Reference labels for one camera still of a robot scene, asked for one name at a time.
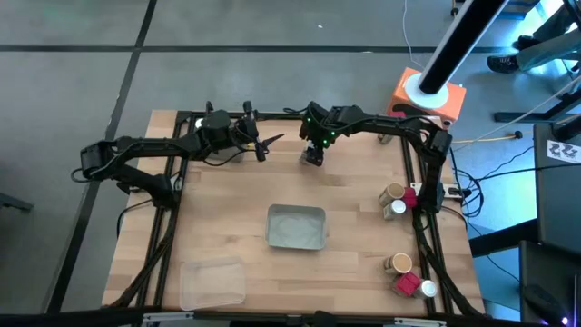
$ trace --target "clear plastic container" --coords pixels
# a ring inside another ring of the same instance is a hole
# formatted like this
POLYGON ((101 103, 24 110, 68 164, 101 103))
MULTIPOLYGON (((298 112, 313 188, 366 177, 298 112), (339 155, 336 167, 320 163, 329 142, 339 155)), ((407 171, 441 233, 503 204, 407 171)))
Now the clear plastic container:
POLYGON ((180 270, 180 307, 190 311, 240 304, 246 297, 242 261, 238 257, 187 262, 180 270))

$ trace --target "metal tray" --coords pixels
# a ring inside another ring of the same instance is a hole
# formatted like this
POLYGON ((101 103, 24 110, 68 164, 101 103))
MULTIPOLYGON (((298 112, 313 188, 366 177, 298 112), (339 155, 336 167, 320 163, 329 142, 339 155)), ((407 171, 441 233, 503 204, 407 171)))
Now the metal tray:
POLYGON ((325 211, 318 207, 273 204, 266 220, 266 242, 270 246, 321 250, 327 229, 325 211))

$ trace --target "desk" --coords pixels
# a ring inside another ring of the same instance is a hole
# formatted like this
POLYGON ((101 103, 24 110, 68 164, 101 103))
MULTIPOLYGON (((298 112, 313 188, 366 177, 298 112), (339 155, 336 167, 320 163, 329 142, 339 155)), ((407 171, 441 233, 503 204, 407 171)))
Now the desk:
MULTIPOLYGON (((146 137, 171 137, 176 111, 153 111, 146 137)), ((426 314, 424 302, 388 290, 382 262, 393 253, 409 253, 419 273, 411 214, 386 223, 377 198, 389 182, 406 183, 401 143, 381 145, 375 134, 341 137, 325 152, 322 167, 298 162, 304 141, 298 121, 258 123, 262 138, 285 133, 270 146, 264 163, 247 155, 242 163, 210 167, 190 162, 167 282, 164 310, 180 310, 179 277, 183 262, 239 255, 246 275, 246 299, 217 312, 313 313, 381 316, 426 314), (264 240, 268 207, 273 203, 313 205, 327 213, 328 238, 322 251, 269 247, 264 240)), ((165 158, 143 158, 138 168, 163 173, 165 158)), ((444 183, 453 183, 449 163, 444 183)), ((128 205, 146 200, 132 194, 128 205)), ((459 210, 459 204, 445 201, 459 210)), ((103 304, 121 295, 143 266, 154 208, 129 212, 117 243, 103 304)), ((452 213, 438 214, 438 225, 451 278, 477 309, 484 311, 464 223, 452 213)), ((153 272, 146 303, 151 303, 153 272)), ((437 298, 437 308, 442 305, 437 298)))

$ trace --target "table leg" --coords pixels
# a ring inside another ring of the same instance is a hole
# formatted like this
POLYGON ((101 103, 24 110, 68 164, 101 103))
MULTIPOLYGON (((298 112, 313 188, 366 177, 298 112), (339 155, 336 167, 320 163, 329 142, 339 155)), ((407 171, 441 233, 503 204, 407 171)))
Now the table leg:
POLYGON ((33 208, 33 206, 30 203, 18 200, 4 193, 0 193, 0 206, 13 207, 25 211, 30 211, 33 208))
POLYGON ((537 219, 473 238, 470 240, 470 249, 476 258, 518 246, 520 241, 538 242, 537 219))

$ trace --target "white cable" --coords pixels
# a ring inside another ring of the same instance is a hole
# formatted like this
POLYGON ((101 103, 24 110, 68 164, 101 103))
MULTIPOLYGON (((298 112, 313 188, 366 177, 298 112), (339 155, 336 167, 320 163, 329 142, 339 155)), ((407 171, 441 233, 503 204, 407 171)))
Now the white cable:
POLYGON ((517 119, 515 119, 515 120, 513 120, 513 121, 511 121, 511 122, 508 122, 508 123, 506 123, 506 124, 503 124, 502 126, 499 126, 498 128, 495 128, 495 129, 493 129, 492 131, 490 131, 490 132, 488 132, 488 133, 486 133, 486 134, 484 134, 484 135, 482 135, 482 136, 479 136, 479 137, 477 137, 477 138, 476 138, 476 139, 474 139, 472 142, 470 142, 470 143, 467 143, 467 144, 464 144, 464 145, 460 146, 458 149, 454 149, 454 151, 456 151, 456 152, 457 152, 457 151, 459 151, 459 150, 462 150, 462 149, 464 149, 465 147, 467 147, 467 146, 470 146, 470 145, 474 144, 474 143, 475 143, 475 142, 477 142, 478 140, 480 140, 480 139, 483 139, 483 138, 485 138, 485 137, 487 137, 487 136, 491 135, 492 133, 496 133, 496 132, 500 131, 501 129, 504 129, 504 128, 506 128, 507 126, 509 126, 509 125, 511 125, 511 124, 514 124, 514 123, 516 123, 516 122, 519 122, 519 121, 520 121, 520 120, 522 120, 523 118, 525 118, 525 117, 527 117, 528 115, 530 115, 530 114, 532 114, 533 112, 535 112, 535 110, 536 110, 536 109, 538 109, 538 108, 542 107, 543 105, 547 104, 549 101, 551 101, 551 100, 555 99, 556 97, 558 97, 558 96, 559 96, 560 94, 562 94, 562 93, 563 93, 563 92, 564 92, 564 91, 565 91, 565 90, 566 90, 568 87, 570 87, 572 84, 574 84, 574 83, 578 82, 579 80, 581 80, 581 75, 580 75, 580 76, 578 76, 578 78, 576 78, 576 79, 574 79, 573 81, 571 81, 571 83, 567 84, 565 87, 563 87, 562 89, 560 89, 560 90, 559 90, 557 93, 555 93, 555 94, 551 95, 551 96, 550 96, 548 99, 546 99, 545 101, 543 101, 543 102, 542 102, 541 104, 539 104, 538 106, 536 106, 536 107, 534 107, 533 109, 529 110, 528 112, 526 112, 526 113, 524 113, 524 114, 520 115, 520 116, 519 116, 517 119))
POLYGON ((415 61, 414 57, 411 55, 411 45, 409 45, 408 35, 406 35, 406 13, 407 12, 408 12, 408 0, 404 0, 404 2, 403 2, 403 18, 401 19, 401 25, 402 25, 401 30, 403 31, 403 38, 406 40, 406 45, 408 45, 409 60, 411 60, 412 63, 420 66, 421 69, 424 69, 424 66, 419 64, 417 61, 415 61))

